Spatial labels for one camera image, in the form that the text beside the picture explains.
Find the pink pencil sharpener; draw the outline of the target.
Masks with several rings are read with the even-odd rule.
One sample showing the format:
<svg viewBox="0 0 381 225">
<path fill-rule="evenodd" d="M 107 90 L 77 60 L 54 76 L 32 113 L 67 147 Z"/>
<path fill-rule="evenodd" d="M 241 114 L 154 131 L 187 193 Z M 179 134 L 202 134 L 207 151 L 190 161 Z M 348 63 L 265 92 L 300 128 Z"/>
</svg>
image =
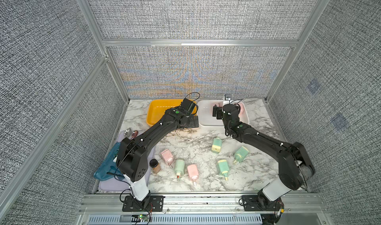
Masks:
<svg viewBox="0 0 381 225">
<path fill-rule="evenodd" d="M 238 105 L 239 105 L 239 108 L 240 108 L 239 117 L 241 117 L 246 112 L 246 110 L 245 110 L 245 106 L 244 106 L 244 104 L 242 102 L 240 102 Z"/>
</svg>

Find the yellow plastic storage box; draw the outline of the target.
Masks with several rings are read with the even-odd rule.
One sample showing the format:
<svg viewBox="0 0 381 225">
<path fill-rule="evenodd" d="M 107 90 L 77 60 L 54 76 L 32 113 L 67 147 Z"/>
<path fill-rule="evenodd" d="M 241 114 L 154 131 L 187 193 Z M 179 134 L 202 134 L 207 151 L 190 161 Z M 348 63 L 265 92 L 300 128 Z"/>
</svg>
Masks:
<svg viewBox="0 0 381 225">
<path fill-rule="evenodd" d="M 148 107 L 146 123 L 150 127 L 154 126 L 158 121 L 161 120 L 167 109 L 179 106 L 182 101 L 182 99 L 153 100 Z"/>
</svg>

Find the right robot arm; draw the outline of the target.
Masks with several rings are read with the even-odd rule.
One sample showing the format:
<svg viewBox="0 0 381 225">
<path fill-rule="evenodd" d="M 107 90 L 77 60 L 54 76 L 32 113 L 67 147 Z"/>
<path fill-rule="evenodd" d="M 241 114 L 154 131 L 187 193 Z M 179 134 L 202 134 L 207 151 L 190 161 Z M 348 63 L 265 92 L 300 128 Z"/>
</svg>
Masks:
<svg viewBox="0 0 381 225">
<path fill-rule="evenodd" d="M 226 136 L 251 145 L 268 154 L 278 162 L 278 178 L 258 192 L 257 202 L 262 209 L 277 201 L 289 191 L 307 185 L 307 180 L 315 174 L 315 168 L 305 147 L 298 142 L 293 144 L 260 133 L 239 118 L 237 104 L 213 106 L 212 116 L 222 120 Z"/>
</svg>

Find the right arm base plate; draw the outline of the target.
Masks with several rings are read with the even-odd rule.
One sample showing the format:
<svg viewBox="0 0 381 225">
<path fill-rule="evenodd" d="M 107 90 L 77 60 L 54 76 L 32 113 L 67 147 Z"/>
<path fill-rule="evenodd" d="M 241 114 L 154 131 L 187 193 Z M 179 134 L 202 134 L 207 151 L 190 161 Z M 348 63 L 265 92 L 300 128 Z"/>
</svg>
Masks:
<svg viewBox="0 0 381 225">
<path fill-rule="evenodd" d="M 278 212 L 284 209 L 284 204 L 280 198 L 270 201 L 264 195 L 242 195 L 240 204 L 244 207 L 245 211 Z"/>
</svg>

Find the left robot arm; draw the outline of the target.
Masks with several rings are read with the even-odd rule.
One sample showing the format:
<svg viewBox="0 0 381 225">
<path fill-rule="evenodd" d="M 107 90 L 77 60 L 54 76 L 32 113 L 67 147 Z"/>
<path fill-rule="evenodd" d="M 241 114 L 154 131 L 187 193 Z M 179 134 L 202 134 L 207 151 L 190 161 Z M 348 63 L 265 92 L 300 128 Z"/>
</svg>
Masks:
<svg viewBox="0 0 381 225">
<path fill-rule="evenodd" d="M 193 102 L 182 102 L 179 106 L 167 109 L 162 118 L 134 139 L 124 139 L 116 157 L 117 169 L 130 185 L 133 198 L 138 202 L 146 201 L 150 191 L 145 181 L 148 169 L 148 156 L 152 149 L 169 133 L 189 128 L 194 123 L 198 106 Z"/>
</svg>

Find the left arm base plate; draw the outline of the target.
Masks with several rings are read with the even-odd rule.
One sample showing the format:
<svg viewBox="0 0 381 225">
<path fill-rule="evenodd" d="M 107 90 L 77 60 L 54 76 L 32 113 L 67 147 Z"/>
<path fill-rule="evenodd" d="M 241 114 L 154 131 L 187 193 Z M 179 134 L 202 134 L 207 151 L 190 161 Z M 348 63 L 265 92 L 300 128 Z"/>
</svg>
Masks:
<svg viewBox="0 0 381 225">
<path fill-rule="evenodd" d="M 142 201 L 138 201 L 132 195 L 125 197 L 123 202 L 123 212 L 162 212 L 164 205 L 164 196 L 148 195 Z"/>
</svg>

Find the white plastic storage box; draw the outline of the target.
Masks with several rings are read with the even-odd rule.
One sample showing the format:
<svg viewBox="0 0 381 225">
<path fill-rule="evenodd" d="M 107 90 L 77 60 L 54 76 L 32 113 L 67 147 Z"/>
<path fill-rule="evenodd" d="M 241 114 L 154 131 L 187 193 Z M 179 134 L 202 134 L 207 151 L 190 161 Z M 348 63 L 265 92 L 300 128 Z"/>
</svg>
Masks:
<svg viewBox="0 0 381 225">
<path fill-rule="evenodd" d="M 224 128 L 223 121 L 217 120 L 215 117 L 212 116 L 213 106 L 217 105 L 222 107 L 223 106 L 222 100 L 201 100 L 197 103 L 197 105 L 198 105 L 197 115 L 198 115 L 200 127 Z M 250 123 L 247 110 L 239 118 L 240 118 L 240 121 L 242 121 L 243 123 L 246 123 L 246 124 Z"/>
</svg>

